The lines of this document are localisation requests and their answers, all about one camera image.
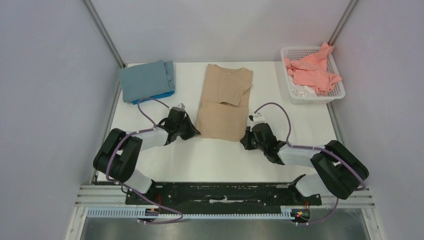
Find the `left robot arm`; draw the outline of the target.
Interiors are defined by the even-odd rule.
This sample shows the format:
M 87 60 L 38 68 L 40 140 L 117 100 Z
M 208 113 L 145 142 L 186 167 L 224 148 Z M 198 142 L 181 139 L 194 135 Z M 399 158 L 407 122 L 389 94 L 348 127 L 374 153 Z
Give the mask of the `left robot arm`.
M 186 141 L 200 134 L 187 112 L 174 106 L 168 116 L 152 128 L 134 132 L 112 129 L 97 152 L 93 167 L 107 175 L 107 180 L 137 191 L 137 197 L 144 204 L 152 204 L 157 198 L 157 191 L 151 187 L 154 180 L 136 169 L 140 152 L 169 145 L 177 138 Z

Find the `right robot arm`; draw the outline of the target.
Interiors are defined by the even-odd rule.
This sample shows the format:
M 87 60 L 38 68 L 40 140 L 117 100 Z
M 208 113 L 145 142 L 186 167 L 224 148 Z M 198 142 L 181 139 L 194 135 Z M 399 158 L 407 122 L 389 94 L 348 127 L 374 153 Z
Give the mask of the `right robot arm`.
M 346 200 L 369 177 L 367 167 L 341 142 L 331 140 L 323 146 L 293 145 L 278 140 L 268 123 L 248 126 L 240 140 L 245 150 L 259 150 L 273 164 L 298 165 L 315 169 L 314 174 L 296 178 L 289 199 L 302 204 L 309 197 L 330 193 Z

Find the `beige t shirt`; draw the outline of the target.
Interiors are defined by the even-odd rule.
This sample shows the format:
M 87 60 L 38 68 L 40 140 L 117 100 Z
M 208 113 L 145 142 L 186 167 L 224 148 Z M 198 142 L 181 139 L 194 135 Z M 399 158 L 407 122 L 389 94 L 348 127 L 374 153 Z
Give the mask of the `beige t shirt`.
M 245 135 L 253 71 L 209 64 L 195 127 L 200 137 L 238 142 Z

